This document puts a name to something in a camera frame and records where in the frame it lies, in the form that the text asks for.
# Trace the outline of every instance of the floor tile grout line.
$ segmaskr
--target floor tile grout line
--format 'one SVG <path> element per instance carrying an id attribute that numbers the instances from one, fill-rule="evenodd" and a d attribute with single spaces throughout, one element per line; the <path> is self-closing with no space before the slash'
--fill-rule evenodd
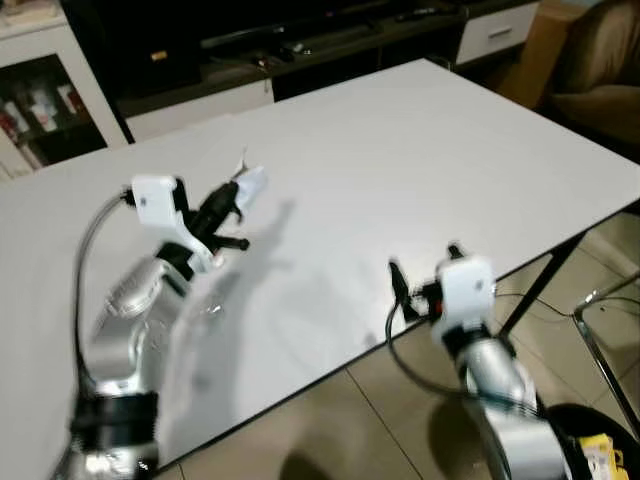
<path id="1" fill-rule="evenodd" d="M 549 372 L 560 382 L 562 382 L 562 384 L 567 387 L 569 390 L 571 390 L 580 400 L 582 400 L 584 402 L 585 405 L 591 405 L 592 402 L 588 401 L 586 398 L 584 398 L 582 396 L 582 394 L 580 394 L 575 388 L 573 388 L 573 386 L 571 386 L 564 378 L 562 378 L 553 368 L 551 368 L 549 365 L 546 364 L 546 362 L 544 361 L 544 359 L 542 357 L 540 357 L 540 355 L 538 355 L 536 352 L 534 352 L 533 350 L 531 350 L 526 343 L 524 343 L 522 340 L 520 340 L 519 338 L 515 337 L 515 339 L 518 341 L 518 343 L 520 345 L 522 345 L 522 347 L 524 349 L 527 350 L 527 352 L 529 352 L 531 355 L 533 355 L 535 358 L 538 359 L 538 361 L 540 361 L 540 363 L 542 363 L 542 365 L 544 365 L 544 367 L 549 370 Z"/>
<path id="2" fill-rule="evenodd" d="M 395 437 L 393 432 L 391 432 L 391 429 L 389 428 L 389 426 L 386 424 L 386 422 L 382 418 L 382 415 L 380 415 L 378 410 L 376 410 L 376 408 L 373 406 L 373 404 L 371 403 L 371 400 L 369 400 L 369 397 L 367 397 L 367 395 L 364 393 L 364 390 L 362 389 L 362 387 L 360 386 L 358 381 L 355 379 L 355 377 L 351 374 L 351 371 L 349 370 L 349 368 L 347 367 L 347 368 L 345 368 L 345 370 L 347 372 L 347 375 L 349 375 L 349 378 L 351 378 L 353 383 L 356 385 L 356 387 L 358 388 L 358 390 L 360 391 L 360 393 L 364 397 L 365 401 L 367 402 L 367 404 L 369 405 L 371 410 L 373 410 L 373 413 L 375 413 L 376 417 L 378 417 L 378 420 L 380 420 L 380 423 L 382 423 L 382 425 L 384 426 L 384 429 L 387 431 L 387 433 L 389 434 L 389 436 L 391 437 L 393 442 L 396 444 L 398 449 L 400 449 L 400 451 L 402 452 L 402 455 L 404 455 L 404 458 L 407 460 L 407 462 L 409 462 L 409 465 L 411 465 L 411 468 L 413 468 L 413 471 L 416 472 L 416 475 L 418 475 L 420 480 L 424 480 L 424 478 L 420 474 L 420 471 L 418 470 L 418 467 L 416 467 L 416 465 L 413 463 L 413 461 L 411 460 L 411 458 L 409 457 L 407 452 L 405 452 L 404 448 L 402 448 L 402 445 L 400 445 L 400 442 L 398 442 L 398 439 Z"/>
<path id="3" fill-rule="evenodd" d="M 611 391 L 611 389 L 607 387 L 604 392 L 602 392 L 600 395 L 598 395 L 598 398 L 596 398 L 593 402 L 590 403 L 590 405 L 592 407 L 595 407 L 596 403 L 598 403 L 600 400 L 602 400 L 604 397 L 606 397 L 608 393 L 613 395 L 613 392 Z"/>
<path id="4" fill-rule="evenodd" d="M 535 318 L 536 320 L 538 320 L 538 321 L 540 321 L 540 322 L 548 322 L 548 323 L 564 323 L 564 322 L 573 322 L 573 320 L 571 320 L 571 319 L 569 319 L 569 318 L 561 318 L 561 319 L 559 319 L 559 320 L 546 320 L 546 319 L 544 319 L 544 318 L 542 318 L 542 317 L 540 317 L 540 316 L 536 315 L 535 313 L 533 313 L 533 312 L 531 311 L 531 309 L 529 309 L 529 310 L 526 312 L 526 314 L 527 314 L 527 315 L 531 315 L 533 318 Z M 578 336 L 580 336 L 580 332 L 578 332 L 578 330 L 577 330 L 577 329 L 575 330 L 575 332 L 577 333 L 577 335 L 578 335 Z M 525 346 L 525 347 L 527 348 L 527 350 L 529 350 L 529 352 L 531 352 L 531 353 L 532 353 L 533 355 L 535 355 L 538 359 L 540 359 L 540 360 L 542 361 L 542 363 L 544 364 L 544 366 L 545 366 L 545 367 L 547 367 L 551 372 L 553 372 L 553 373 L 554 373 L 554 375 L 556 375 L 558 378 L 560 378 L 560 379 L 561 379 L 565 384 L 569 385 L 569 384 L 568 384 L 568 383 L 567 383 L 567 382 L 562 378 L 562 376 L 561 376 L 559 373 L 557 373 L 557 372 L 556 372 L 556 371 L 555 371 L 555 370 L 554 370 L 550 365 L 547 365 L 547 364 L 546 364 L 546 362 L 544 361 L 544 358 L 543 358 L 543 357 L 541 357 L 541 356 L 540 356 L 540 355 L 538 355 L 536 352 L 534 352 L 531 348 L 529 348 L 529 346 L 528 346 L 528 345 L 527 345 L 523 340 L 521 340 L 520 338 L 518 338 L 518 336 L 515 334 L 515 332 L 514 332 L 514 333 L 511 333 L 511 336 L 513 336 L 513 338 L 515 338 L 515 339 L 516 339 L 516 340 L 518 340 L 518 341 L 519 341 L 523 346 Z M 630 372 L 630 371 L 631 371 L 631 370 L 632 370 L 632 369 L 633 369 L 633 368 L 634 368 L 638 363 L 640 363 L 640 358 L 638 358 L 637 360 L 634 360 L 633 362 L 631 362 L 631 364 L 630 364 L 627 368 L 625 368 L 622 372 L 618 372 L 618 373 L 614 372 L 615 377 L 616 377 L 616 380 L 621 381 L 622 377 L 624 377 L 627 373 L 629 373 L 629 372 Z M 596 371 L 598 371 L 598 372 L 599 372 L 598 367 L 596 366 L 596 363 L 595 363 L 595 359 L 593 359 L 593 365 L 594 365 L 594 368 L 596 369 Z M 606 391 L 604 391 L 604 392 L 602 392 L 600 395 L 598 395 L 598 397 L 597 397 L 597 398 L 596 398 L 596 400 L 594 400 L 594 401 L 599 400 L 600 398 L 602 398 L 602 397 L 603 397 L 607 392 L 609 392 L 609 391 L 611 391 L 611 389 L 610 389 L 610 388 L 607 388 L 607 389 L 606 389 Z"/>
<path id="5" fill-rule="evenodd" d="M 587 250 L 586 248 L 583 248 L 581 245 L 578 245 L 577 247 L 582 253 L 587 254 L 592 260 L 595 260 L 596 262 L 598 262 L 600 265 L 602 265 L 604 268 L 606 268 L 607 270 L 609 270 L 610 272 L 614 273 L 615 275 L 617 275 L 620 278 L 624 278 L 626 275 L 624 273 L 620 273 L 619 271 L 615 270 L 613 267 L 611 267 L 610 265 L 607 265 L 606 263 L 603 263 L 602 260 L 600 260 L 598 257 L 596 257 L 593 253 L 591 253 L 589 250 Z"/>
<path id="6" fill-rule="evenodd" d="M 182 463 L 178 463 L 178 469 L 180 470 L 180 476 L 182 480 L 187 480 L 187 477 L 184 476 L 184 470 L 182 470 Z"/>

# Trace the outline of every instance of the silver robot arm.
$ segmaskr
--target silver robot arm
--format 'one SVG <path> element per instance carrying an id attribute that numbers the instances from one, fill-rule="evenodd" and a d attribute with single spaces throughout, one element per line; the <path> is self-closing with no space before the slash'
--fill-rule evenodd
<path id="1" fill-rule="evenodd" d="M 216 235 L 231 213 L 246 211 L 265 182 L 262 169 L 242 167 L 197 211 L 189 211 L 173 177 L 136 177 L 131 203 L 140 222 L 164 243 L 141 260 L 107 297 L 81 356 L 79 391 L 69 444 L 54 480 L 152 478 L 158 466 L 154 437 L 173 326 L 191 278 L 213 268 L 220 248 L 246 250 L 247 240 Z"/>
<path id="2" fill-rule="evenodd" d="M 438 266 L 436 280 L 411 294 L 392 263 L 394 290 L 405 318 L 431 323 L 434 342 L 454 360 L 463 385 L 456 393 L 467 400 L 464 404 L 480 432 L 493 478 L 576 478 L 572 472 L 583 472 L 584 465 L 570 465 L 576 458 L 573 446 L 561 441 L 545 418 L 534 382 L 512 346 L 487 329 L 495 298 L 490 263 L 479 256 L 462 256 L 457 247 L 450 247 L 450 254 Z"/>

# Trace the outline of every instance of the black cable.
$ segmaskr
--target black cable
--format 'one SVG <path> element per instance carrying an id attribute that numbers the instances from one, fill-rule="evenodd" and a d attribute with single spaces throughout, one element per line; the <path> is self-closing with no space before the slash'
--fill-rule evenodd
<path id="1" fill-rule="evenodd" d="M 407 377 L 409 377 L 409 379 L 413 383 L 415 383 L 418 387 L 422 388 L 423 390 L 437 393 L 438 395 L 443 395 L 445 397 L 456 398 L 459 400 L 474 400 L 474 401 L 483 400 L 483 401 L 497 404 L 503 407 L 517 408 L 518 410 L 520 410 L 522 414 L 526 413 L 533 417 L 542 416 L 537 409 L 523 402 L 517 401 L 513 398 L 506 397 L 503 395 L 492 394 L 488 392 L 472 393 L 467 390 L 460 390 L 456 388 L 447 387 L 447 386 L 435 383 L 427 378 L 424 378 L 420 374 L 418 374 L 416 371 L 414 371 L 398 355 L 398 352 L 396 351 L 394 346 L 394 339 L 391 336 L 391 327 L 393 326 L 393 318 L 399 306 L 400 304 L 398 302 L 395 302 L 393 304 L 393 307 L 391 307 L 389 314 L 387 315 L 387 320 L 385 322 L 386 344 L 389 349 L 389 353 L 391 354 L 391 357 L 393 358 L 393 361 L 396 363 L 398 368 L 400 368 L 400 370 L 402 370 L 402 372 Z"/>
<path id="2" fill-rule="evenodd" d="M 98 228 L 111 214 L 111 212 L 122 202 L 130 197 L 130 190 L 119 193 L 118 195 L 109 199 L 102 208 L 96 213 L 89 224 L 89 227 L 84 232 L 82 242 L 78 247 L 76 258 L 74 262 L 74 276 L 73 276 L 73 354 L 75 358 L 76 376 L 78 381 L 78 395 L 87 397 L 90 395 L 90 388 L 95 385 L 95 382 L 91 378 L 87 365 L 82 355 L 82 346 L 80 341 L 80 316 L 81 316 L 81 304 L 82 304 L 82 280 L 84 276 L 84 264 L 87 257 L 87 252 L 91 247 L 93 238 L 95 237 Z"/>
<path id="3" fill-rule="evenodd" d="M 499 298 L 499 297 L 520 297 L 520 298 L 522 298 L 522 297 L 524 297 L 524 294 L 522 294 L 522 293 L 499 293 L 498 295 L 496 295 L 496 298 Z M 553 305 L 550 305 L 547 302 L 545 302 L 544 300 L 540 300 L 539 298 L 536 298 L 535 301 L 538 302 L 538 303 L 541 303 L 542 305 L 547 307 L 549 310 L 554 311 L 555 313 L 557 313 L 561 317 L 571 318 L 573 316 L 570 313 L 561 312 L 560 310 L 558 310 Z"/>

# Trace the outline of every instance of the tv stand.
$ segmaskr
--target tv stand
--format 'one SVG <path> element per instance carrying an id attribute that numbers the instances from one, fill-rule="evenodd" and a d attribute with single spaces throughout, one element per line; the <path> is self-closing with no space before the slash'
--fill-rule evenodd
<path id="1" fill-rule="evenodd" d="M 141 140 L 419 58 L 471 76 L 497 55 L 519 51 L 536 7 L 531 0 L 482 0 L 408 21 L 398 21 L 397 12 L 354 15 L 242 38 L 202 50 L 201 82 L 116 103 Z"/>

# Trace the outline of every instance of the tiled floor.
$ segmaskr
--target tiled floor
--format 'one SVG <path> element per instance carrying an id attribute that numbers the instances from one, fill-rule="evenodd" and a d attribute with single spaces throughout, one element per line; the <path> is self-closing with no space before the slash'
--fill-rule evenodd
<path id="1" fill-rule="evenodd" d="M 524 292 L 544 258 L 499 284 Z M 590 289 L 640 265 L 640 219 L 620 214 L 587 235 L 541 298 L 569 312 Z M 640 287 L 625 296 L 640 300 Z M 497 328 L 517 299 L 497 300 Z M 640 414 L 640 309 L 610 302 L 594 309 L 593 328 Z M 549 405 L 591 405 L 626 425 L 570 319 L 536 304 L 513 331 L 518 358 Z M 399 340 L 418 370 L 457 386 L 447 355 L 425 326 Z M 408 381 L 382 349 L 164 472 L 163 480 L 485 479 L 490 478 L 471 421 L 456 403 Z"/>

